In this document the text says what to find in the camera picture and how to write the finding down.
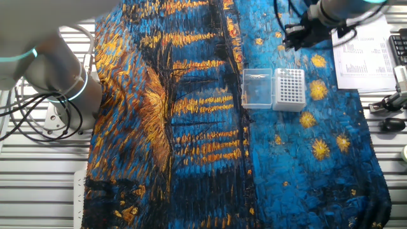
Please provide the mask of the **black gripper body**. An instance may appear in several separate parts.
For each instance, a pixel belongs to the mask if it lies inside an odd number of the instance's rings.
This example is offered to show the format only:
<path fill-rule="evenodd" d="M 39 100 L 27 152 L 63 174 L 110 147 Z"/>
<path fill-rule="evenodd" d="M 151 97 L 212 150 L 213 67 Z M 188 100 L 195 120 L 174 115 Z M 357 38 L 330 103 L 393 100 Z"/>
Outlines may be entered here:
<path fill-rule="evenodd" d="M 332 27 L 324 25 L 318 18 L 303 14 L 300 21 L 300 35 L 298 45 L 300 48 L 311 48 L 331 38 Z"/>

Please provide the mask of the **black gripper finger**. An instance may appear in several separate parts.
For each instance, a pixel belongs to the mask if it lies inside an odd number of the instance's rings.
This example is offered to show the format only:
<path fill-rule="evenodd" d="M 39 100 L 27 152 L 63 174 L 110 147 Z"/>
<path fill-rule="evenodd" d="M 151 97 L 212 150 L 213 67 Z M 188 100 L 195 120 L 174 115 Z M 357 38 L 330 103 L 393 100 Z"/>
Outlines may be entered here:
<path fill-rule="evenodd" d="M 306 28 L 300 24 L 287 24 L 284 26 L 287 35 L 301 34 L 306 31 Z"/>
<path fill-rule="evenodd" d="M 286 50 L 293 49 L 294 51 L 298 51 L 302 48 L 302 40 L 303 36 L 301 35 L 286 34 L 284 38 L 284 47 Z"/>

